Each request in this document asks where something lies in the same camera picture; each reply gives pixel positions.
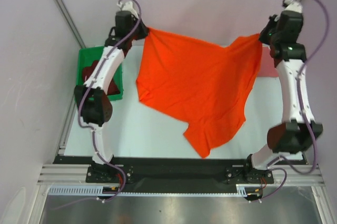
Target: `orange cloth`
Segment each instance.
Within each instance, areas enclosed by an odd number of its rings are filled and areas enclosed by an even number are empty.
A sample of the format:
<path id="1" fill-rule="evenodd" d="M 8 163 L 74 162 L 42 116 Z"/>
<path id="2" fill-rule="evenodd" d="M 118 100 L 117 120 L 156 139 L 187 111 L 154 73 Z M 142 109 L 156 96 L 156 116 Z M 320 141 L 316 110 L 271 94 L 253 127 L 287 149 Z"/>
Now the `orange cloth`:
<path id="1" fill-rule="evenodd" d="M 139 100 L 189 123 L 184 133 L 205 158 L 245 121 L 244 106 L 260 69 L 258 34 L 220 47 L 150 29 L 137 78 Z"/>

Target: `metal frame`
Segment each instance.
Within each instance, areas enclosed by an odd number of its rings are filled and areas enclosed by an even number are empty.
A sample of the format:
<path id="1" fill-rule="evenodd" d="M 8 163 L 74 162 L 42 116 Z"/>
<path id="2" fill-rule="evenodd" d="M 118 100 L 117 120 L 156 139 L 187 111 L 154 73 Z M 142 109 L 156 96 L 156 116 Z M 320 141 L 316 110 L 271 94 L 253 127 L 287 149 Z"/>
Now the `metal frame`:
<path id="1" fill-rule="evenodd" d="M 81 35 L 72 20 L 63 0 L 54 0 L 56 6 L 61 11 L 67 25 L 69 26 L 71 32 L 73 33 L 76 41 L 78 42 L 81 48 L 85 48 L 85 44 L 81 38 Z M 60 136 L 60 143 L 58 147 L 58 155 L 63 155 L 66 141 L 71 128 L 71 121 L 75 115 L 75 102 L 72 99 L 70 103 L 70 107 L 68 110 L 68 114 L 63 126 L 62 134 Z M 65 188 L 62 186 L 74 186 L 79 188 L 80 194 L 84 195 L 83 192 L 86 190 L 81 190 L 85 188 L 100 188 L 102 186 L 117 186 L 116 183 L 110 184 L 90 184 L 85 183 L 86 173 L 88 164 L 46 164 L 42 167 L 41 175 L 39 177 L 37 187 L 36 187 L 36 197 L 34 203 L 32 205 L 31 215 L 27 224 L 37 224 L 40 222 L 43 214 L 43 209 L 45 206 L 45 202 L 47 199 L 48 191 L 50 188 Z M 319 170 L 319 167 L 308 176 L 302 176 L 295 173 L 289 166 L 287 165 L 279 165 L 279 167 L 284 168 L 288 173 L 288 179 L 284 186 L 287 187 L 299 187 L 299 186 L 311 186 L 312 191 L 316 200 L 316 204 L 322 219 L 323 224 L 333 224 L 337 223 L 337 218 L 335 212 L 331 208 L 331 202 L 328 197 L 328 193 L 326 191 L 326 187 Z M 300 170 L 307 170 L 308 165 L 296 165 L 296 167 Z M 269 186 L 277 187 L 283 180 L 284 174 L 282 171 L 273 171 L 273 176 L 275 180 L 275 184 L 270 184 Z M 217 194 L 152 194 L 152 193 L 121 193 L 123 196 L 184 196 L 184 197 L 242 197 L 245 195 L 244 187 L 250 187 L 251 184 L 237 184 L 237 194 L 229 195 L 230 193 L 217 193 Z M 54 190 L 60 193 L 66 193 L 67 190 Z"/>

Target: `orange shirt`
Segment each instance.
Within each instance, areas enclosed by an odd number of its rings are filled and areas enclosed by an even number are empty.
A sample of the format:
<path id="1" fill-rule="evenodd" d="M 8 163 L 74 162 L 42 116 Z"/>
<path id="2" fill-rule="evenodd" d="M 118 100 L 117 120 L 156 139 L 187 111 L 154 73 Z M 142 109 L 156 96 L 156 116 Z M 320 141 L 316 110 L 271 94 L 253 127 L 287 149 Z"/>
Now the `orange shirt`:
<path id="1" fill-rule="evenodd" d="M 184 136 L 206 158 L 245 121 L 244 106 L 261 64 L 258 38 L 239 37 L 223 48 L 151 28 L 136 81 L 139 100 L 188 122 Z"/>

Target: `pink object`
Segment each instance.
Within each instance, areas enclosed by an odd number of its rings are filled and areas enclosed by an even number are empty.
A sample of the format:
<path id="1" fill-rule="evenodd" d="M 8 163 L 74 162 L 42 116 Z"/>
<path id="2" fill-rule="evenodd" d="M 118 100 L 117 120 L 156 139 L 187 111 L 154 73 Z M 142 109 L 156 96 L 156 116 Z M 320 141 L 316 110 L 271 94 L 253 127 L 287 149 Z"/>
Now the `pink object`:
<path id="1" fill-rule="evenodd" d="M 274 67 L 274 60 L 269 55 L 269 47 L 262 48 L 261 68 L 257 76 L 258 77 L 279 77 Z"/>

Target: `green plastic basket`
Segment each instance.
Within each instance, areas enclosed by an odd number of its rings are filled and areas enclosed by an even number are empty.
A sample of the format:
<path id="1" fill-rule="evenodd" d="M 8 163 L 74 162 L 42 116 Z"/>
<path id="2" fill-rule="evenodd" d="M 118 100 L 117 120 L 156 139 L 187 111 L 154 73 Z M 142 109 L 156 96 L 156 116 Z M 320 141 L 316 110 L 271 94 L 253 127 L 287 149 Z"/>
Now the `green plastic basket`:
<path id="1" fill-rule="evenodd" d="M 78 54 L 78 65 L 77 65 L 77 85 L 82 85 L 84 82 L 82 80 L 82 70 L 85 67 L 91 66 L 93 61 L 100 60 L 103 53 L 103 46 L 91 47 L 81 49 Z M 121 100 L 123 98 L 123 79 L 122 79 L 122 65 L 118 67 L 113 77 L 120 94 L 109 95 L 110 101 Z"/>

